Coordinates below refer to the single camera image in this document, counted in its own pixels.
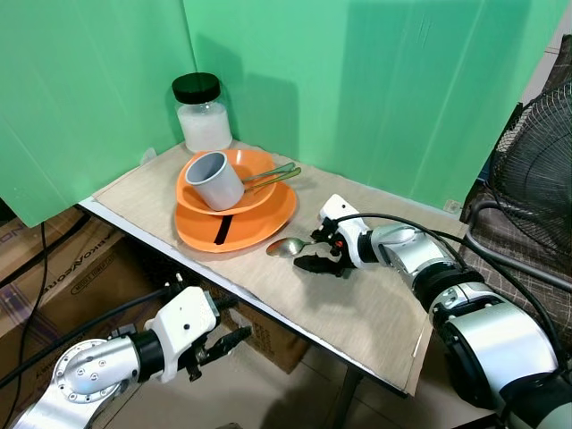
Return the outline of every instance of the metal table frame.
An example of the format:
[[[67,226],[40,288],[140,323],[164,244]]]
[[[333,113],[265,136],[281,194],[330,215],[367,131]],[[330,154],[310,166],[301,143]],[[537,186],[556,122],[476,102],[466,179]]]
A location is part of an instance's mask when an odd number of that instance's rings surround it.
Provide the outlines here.
[[[327,351],[328,353],[338,358],[341,362],[343,362],[344,365],[347,366],[347,370],[343,385],[341,386],[340,394],[338,395],[335,407],[335,416],[332,422],[332,429],[341,429],[343,427],[356,388],[364,376],[371,378],[376,383],[380,384],[383,388],[391,391],[401,398],[405,399],[408,396],[404,391],[400,390],[391,383],[384,381],[379,376],[374,374],[370,369],[361,365],[359,362],[345,354],[343,351],[336,349],[332,344],[324,341],[313,333],[295,324],[291,320],[285,318],[283,315],[267,306],[264,302],[260,301],[257,297],[255,297],[244,288],[241,288],[239,285],[230,282],[228,279],[225,279],[224,277],[209,270],[208,268],[205,268],[196,261],[184,256],[177,249],[164,243],[148,232],[141,230],[139,227],[127,221],[126,219],[120,217],[118,214],[99,203],[95,198],[86,198],[79,203],[79,206],[95,217],[98,217],[106,223],[110,223],[131,237],[142,241],[143,243],[158,250],[179,264],[186,266],[190,270],[202,275],[203,277],[206,277],[211,282],[218,284],[225,290],[229,291],[231,294],[235,295],[245,304],[270,317],[284,328],[296,333],[306,341],[309,341],[311,344],[314,344],[320,349]]]

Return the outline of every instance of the floor tile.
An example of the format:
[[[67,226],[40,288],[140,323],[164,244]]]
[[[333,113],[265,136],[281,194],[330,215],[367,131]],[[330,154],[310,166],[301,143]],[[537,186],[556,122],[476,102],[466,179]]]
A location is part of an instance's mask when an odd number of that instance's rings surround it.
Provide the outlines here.
[[[338,386],[343,383],[346,366],[338,358],[323,349],[311,346],[302,358],[302,363]]]
[[[184,371],[167,384],[149,382],[115,416],[108,429],[124,427],[213,429],[319,428],[336,387],[305,365],[287,375],[246,344],[203,368],[189,383]]]
[[[400,427],[359,400],[352,400],[343,429],[400,429]]]
[[[440,345],[433,339],[414,398],[400,399],[370,380],[358,386],[356,398],[392,422],[411,429],[451,429],[491,414],[458,397],[450,386]]]
[[[104,409],[104,411],[99,416],[97,416],[96,420],[93,422],[91,426],[92,429],[104,429],[140,387],[141,387],[140,384],[133,384],[121,396],[115,398]]]

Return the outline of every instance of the orange bowl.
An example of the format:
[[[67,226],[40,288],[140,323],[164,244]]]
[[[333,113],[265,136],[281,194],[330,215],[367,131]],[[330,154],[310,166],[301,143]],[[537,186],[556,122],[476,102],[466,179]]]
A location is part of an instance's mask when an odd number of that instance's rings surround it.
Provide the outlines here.
[[[296,193],[285,183],[279,182],[276,191],[264,204],[233,216],[212,216],[177,205],[175,226],[179,237],[192,248],[223,253],[247,248],[267,239],[289,221],[295,210]],[[226,233],[221,234],[225,224]]]
[[[226,149],[223,150],[234,168],[234,171],[241,179],[249,176],[255,176],[261,172],[268,172],[274,169],[274,161],[269,153],[261,150],[245,150],[245,149]],[[276,189],[276,183],[263,186],[260,189],[245,192],[242,199],[228,210],[217,212],[209,207],[203,198],[195,191],[195,189],[185,181],[185,172],[189,166],[195,162],[197,158],[206,152],[197,152],[179,173],[176,186],[177,203],[181,206],[199,212],[205,215],[225,216],[237,215],[246,212],[254,207],[263,204]],[[249,181],[247,186],[251,186],[262,181],[267,181],[272,177],[263,177],[255,181]]]

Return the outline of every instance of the table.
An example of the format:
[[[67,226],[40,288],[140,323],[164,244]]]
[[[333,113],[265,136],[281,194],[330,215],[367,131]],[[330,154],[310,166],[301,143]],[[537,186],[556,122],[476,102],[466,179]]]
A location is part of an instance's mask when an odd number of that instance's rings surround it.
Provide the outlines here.
[[[260,150],[240,142],[234,147]],[[319,225],[320,207],[333,193],[358,211],[399,215],[459,237],[466,226],[431,207],[297,163],[302,174],[288,181],[298,196],[298,208],[290,222],[251,248],[207,254],[185,245],[173,222],[175,182],[189,158],[183,145],[173,147],[80,204],[347,364],[335,427],[343,425],[363,375],[399,395],[414,394],[432,328],[395,270],[372,265],[369,270],[355,270],[348,279],[312,274],[294,267],[290,259],[268,257],[265,247],[282,237],[307,238]],[[276,164],[291,161],[276,154],[273,159]],[[381,223],[368,222],[371,226]],[[319,249],[318,254],[325,255],[326,250]]]

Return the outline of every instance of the spoon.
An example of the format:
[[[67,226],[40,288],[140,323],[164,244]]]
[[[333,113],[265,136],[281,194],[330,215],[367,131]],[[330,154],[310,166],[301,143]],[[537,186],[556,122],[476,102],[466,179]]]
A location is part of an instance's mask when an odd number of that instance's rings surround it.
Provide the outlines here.
[[[294,257],[305,246],[315,244],[315,241],[304,241],[296,237],[280,239],[266,248],[266,254],[271,257]]]
[[[269,181],[265,181],[262,183],[258,183],[256,185],[252,185],[250,188],[246,188],[244,189],[245,192],[249,192],[252,189],[256,189],[256,188],[260,188],[262,186],[266,186],[269,185],[271,183],[275,183],[277,181],[285,181],[286,179],[289,179],[291,177],[294,176],[298,176],[300,173],[302,172],[302,169],[300,167],[296,167],[294,170],[292,170],[291,172],[286,172],[285,174],[282,174],[278,177],[274,177],[273,179],[269,180]]]
[[[242,179],[242,183],[246,183],[247,181],[254,181],[256,179],[260,179],[261,177],[265,177],[265,176],[272,176],[273,174],[276,174],[278,172],[291,172],[292,170],[294,170],[294,168],[296,167],[296,165],[294,163],[287,163],[285,165],[282,165],[278,168],[274,168],[273,170],[270,170],[268,172],[262,172],[260,174],[257,174],[256,176],[250,176],[247,178]]]

